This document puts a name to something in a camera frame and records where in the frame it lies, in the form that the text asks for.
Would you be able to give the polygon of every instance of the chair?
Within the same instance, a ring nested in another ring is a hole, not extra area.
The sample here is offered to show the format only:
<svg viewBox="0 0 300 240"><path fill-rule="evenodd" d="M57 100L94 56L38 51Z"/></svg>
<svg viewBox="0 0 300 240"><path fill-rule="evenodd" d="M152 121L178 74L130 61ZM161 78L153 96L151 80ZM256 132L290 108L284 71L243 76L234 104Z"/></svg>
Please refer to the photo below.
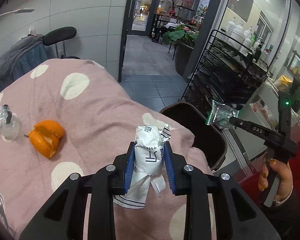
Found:
<svg viewBox="0 0 300 240"><path fill-rule="evenodd" d="M76 36L76 34L77 34L77 29L74 27L62 27L62 28L59 28L59 29L56 29L54 31L47 33L43 38L43 44L45 46L50 46L50 45L54 44L56 46L57 57L59 57L57 43L62 41L64 55L62 54L61 58L80 59L80 58L74 57L74 56L72 56L72 57L66 56L65 41L74 38Z"/></svg>

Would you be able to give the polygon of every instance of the glass door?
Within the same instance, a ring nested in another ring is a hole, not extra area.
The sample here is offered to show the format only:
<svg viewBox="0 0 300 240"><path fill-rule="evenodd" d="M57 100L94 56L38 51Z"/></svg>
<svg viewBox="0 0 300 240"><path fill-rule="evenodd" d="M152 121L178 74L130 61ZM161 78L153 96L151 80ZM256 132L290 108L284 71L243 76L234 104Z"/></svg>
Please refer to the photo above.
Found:
<svg viewBox="0 0 300 240"><path fill-rule="evenodd" d="M148 36L154 17L153 0L131 0L128 35Z"/></svg>

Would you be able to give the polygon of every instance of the polka dot blanket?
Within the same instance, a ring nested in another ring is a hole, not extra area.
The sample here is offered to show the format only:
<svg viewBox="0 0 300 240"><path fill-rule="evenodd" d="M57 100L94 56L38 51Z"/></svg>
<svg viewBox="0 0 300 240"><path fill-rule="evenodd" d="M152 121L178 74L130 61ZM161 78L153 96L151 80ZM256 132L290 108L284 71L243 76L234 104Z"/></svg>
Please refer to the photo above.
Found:
<svg viewBox="0 0 300 240"><path fill-rule="evenodd" d="M0 135L0 220L15 239L71 173L94 174L126 153L137 126L169 124L173 152L211 174L203 152L192 147L194 135L188 129L132 101L94 61L50 59L2 91L3 104L21 122L15 140ZM46 119L59 122L66 131L51 159L24 136ZM142 209L114 204L118 240L183 239L186 197L174 196L165 170L163 175L167 187L161 198L150 187Z"/></svg>

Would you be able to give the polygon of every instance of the orange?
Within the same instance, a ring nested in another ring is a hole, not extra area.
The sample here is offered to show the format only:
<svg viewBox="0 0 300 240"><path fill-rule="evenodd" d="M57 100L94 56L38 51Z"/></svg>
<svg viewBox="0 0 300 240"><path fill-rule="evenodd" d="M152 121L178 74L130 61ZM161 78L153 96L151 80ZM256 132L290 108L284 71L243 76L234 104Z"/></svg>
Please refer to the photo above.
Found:
<svg viewBox="0 0 300 240"><path fill-rule="evenodd" d="M34 148L50 159L56 153L59 140L64 133L59 123L45 120L36 124L28 136Z"/></svg>

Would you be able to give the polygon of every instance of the crumpled white wrapper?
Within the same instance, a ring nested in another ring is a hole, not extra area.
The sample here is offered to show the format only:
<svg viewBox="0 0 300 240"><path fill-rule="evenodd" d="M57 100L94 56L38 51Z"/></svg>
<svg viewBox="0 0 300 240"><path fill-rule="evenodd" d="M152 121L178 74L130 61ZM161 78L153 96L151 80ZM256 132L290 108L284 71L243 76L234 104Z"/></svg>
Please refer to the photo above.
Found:
<svg viewBox="0 0 300 240"><path fill-rule="evenodd" d="M163 144L171 138L169 126L138 126L136 131L134 170L131 186L124 196L115 195L114 203L132 209L143 208L150 184L158 197L166 187L161 174L164 163Z"/></svg>

